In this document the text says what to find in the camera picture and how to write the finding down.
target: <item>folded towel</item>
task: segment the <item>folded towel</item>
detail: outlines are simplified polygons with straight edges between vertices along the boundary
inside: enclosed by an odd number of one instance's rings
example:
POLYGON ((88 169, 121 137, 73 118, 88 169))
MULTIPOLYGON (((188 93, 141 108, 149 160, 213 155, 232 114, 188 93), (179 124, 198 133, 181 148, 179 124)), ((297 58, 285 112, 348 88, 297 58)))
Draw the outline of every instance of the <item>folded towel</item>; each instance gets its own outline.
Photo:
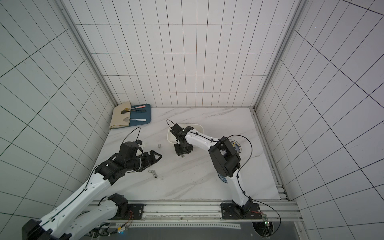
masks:
POLYGON ((124 121, 124 119, 129 119, 129 117, 131 116, 131 112, 121 114, 121 111, 126 108, 131 108, 130 102, 122 103, 113 109, 112 120, 111 124, 109 125, 109 128, 114 129, 120 127, 127 127, 129 125, 129 120, 124 121))

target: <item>marble table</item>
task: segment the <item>marble table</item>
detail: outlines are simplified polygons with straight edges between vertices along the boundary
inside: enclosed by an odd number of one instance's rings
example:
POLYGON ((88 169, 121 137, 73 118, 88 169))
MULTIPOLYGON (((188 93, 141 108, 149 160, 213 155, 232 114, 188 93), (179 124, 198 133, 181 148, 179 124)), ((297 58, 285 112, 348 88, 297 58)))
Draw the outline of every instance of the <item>marble table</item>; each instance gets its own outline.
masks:
MULTIPOLYGON (((148 168, 156 171, 157 178, 147 169, 140 173, 126 173, 96 200, 114 193, 124 195, 128 200, 232 199, 227 183, 219 179, 208 152, 194 147, 184 158, 177 156, 173 144, 167 141, 169 127, 166 119, 174 123, 200 124, 204 134, 211 137, 232 134, 247 137, 252 142, 253 153, 240 171, 244 191, 253 199, 280 199, 249 108, 152 108, 151 114, 152 121, 141 126, 139 139, 145 143, 144 151, 153 149, 163 156, 148 168)), ((122 140, 134 128, 112 129, 95 166, 118 152, 122 140)), ((134 141, 136 136, 137 132, 133 132, 126 140, 134 141)), ((238 136, 230 139, 240 143, 240 164, 244 164, 250 154, 248 141, 238 136)))

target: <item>wire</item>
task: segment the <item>wire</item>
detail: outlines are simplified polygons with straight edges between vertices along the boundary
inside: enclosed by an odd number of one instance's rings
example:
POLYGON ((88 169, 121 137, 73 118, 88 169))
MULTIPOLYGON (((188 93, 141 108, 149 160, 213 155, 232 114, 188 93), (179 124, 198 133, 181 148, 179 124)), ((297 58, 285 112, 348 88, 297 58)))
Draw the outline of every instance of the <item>wire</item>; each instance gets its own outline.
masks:
POLYGON ((106 197, 107 197, 107 196, 103 197, 103 198, 100 200, 100 202, 99 202, 99 204, 98 204, 97 206, 100 206, 101 201, 102 201, 104 198, 106 198, 106 197))
POLYGON ((167 119, 167 124, 168 124, 168 126, 169 126, 170 128, 172 128, 172 127, 169 125, 168 121, 170 121, 171 123, 173 123, 173 125, 176 125, 174 122, 172 122, 171 120, 167 119))
POLYGON ((139 129, 139 133, 137 134, 137 138, 136 138, 136 141, 137 141, 137 139, 139 138, 139 134, 140 134, 140 130, 141 130, 141 127, 137 127, 137 128, 135 128, 134 130, 132 130, 125 138, 124 138, 124 140, 133 132, 133 131, 135 131, 136 129, 139 129))
MULTIPOLYGON (((231 135, 231 136, 229 136, 229 137, 232 137, 232 136, 240 136, 240 137, 243 137, 243 138, 245 138, 246 140, 248 140, 249 144, 251 145, 251 154, 250 154, 248 160, 247 160, 247 161, 246 161, 246 162, 239 168, 239 171, 237 172, 237 178, 239 178, 240 170, 247 164, 247 162, 248 162, 248 161, 251 159, 251 157, 252 157, 252 151, 253 151, 253 148, 252 148, 252 143, 251 143, 251 141, 249 141, 248 138, 246 138, 246 137, 244 137, 244 136, 242 136, 242 135, 237 135, 237 134, 231 135)), ((237 181, 237 183, 239 184, 239 187, 240 187, 241 191, 243 192, 244 196, 250 198, 249 196, 247 196, 247 195, 245 194, 245 191, 242 189, 242 187, 241 187, 241 185, 240 185, 240 181, 237 181)), ((280 216, 280 214, 279 214, 273 207, 269 206, 268 204, 265 204, 265 203, 263 203, 263 202, 260 202, 260 201, 258 201, 258 200, 252 199, 252 198, 251 198, 251 200, 252 200, 252 201, 255 201, 255 202, 259 202, 259 203, 261 203, 261 204, 264 204, 264 205, 270 207, 270 208, 271 208, 273 211, 275 211, 275 212, 277 213, 277 215, 279 216, 279 219, 280 219, 279 226, 277 227, 277 229, 276 229, 273 233, 271 233, 271 235, 269 235, 269 237, 272 236, 272 235, 275 234, 275 233, 277 232, 277 230, 279 230, 279 228, 280 228, 280 225, 281 225, 281 216, 280 216)))

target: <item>metal mounting plate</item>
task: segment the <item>metal mounting plate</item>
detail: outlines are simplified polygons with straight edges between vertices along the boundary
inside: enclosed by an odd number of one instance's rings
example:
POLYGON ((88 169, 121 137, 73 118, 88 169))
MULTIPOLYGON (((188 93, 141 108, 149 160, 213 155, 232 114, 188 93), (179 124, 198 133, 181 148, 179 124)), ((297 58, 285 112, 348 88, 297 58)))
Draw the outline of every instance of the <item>metal mounting plate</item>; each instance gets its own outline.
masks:
POLYGON ((244 216, 244 218, 239 218, 233 211, 234 206, 233 204, 228 203, 221 203, 221 217, 223 219, 261 219, 262 215, 261 213, 254 213, 254 212, 260 212, 260 207, 258 204, 253 203, 247 214, 244 216))
POLYGON ((133 212, 133 220, 140 220, 142 218, 144 204, 128 204, 127 215, 123 218, 113 217, 111 220, 129 220, 129 211, 133 212))

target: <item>white plastic container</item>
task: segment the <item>white plastic container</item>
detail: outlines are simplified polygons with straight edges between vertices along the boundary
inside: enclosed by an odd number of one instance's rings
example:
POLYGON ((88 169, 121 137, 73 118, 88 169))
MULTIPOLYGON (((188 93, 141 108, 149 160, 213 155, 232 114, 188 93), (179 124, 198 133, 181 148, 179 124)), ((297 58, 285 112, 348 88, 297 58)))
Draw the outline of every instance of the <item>white plastic container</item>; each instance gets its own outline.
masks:
MULTIPOLYGON (((177 124, 180 125, 180 127, 182 127, 182 128, 186 128, 188 126, 191 126, 196 131, 198 131, 200 133, 204 133, 204 128, 199 124, 192 124, 192 123, 177 123, 177 124)), ((170 132, 170 127, 168 128, 167 140, 171 144, 177 143, 175 136, 173 136, 173 134, 170 132)))

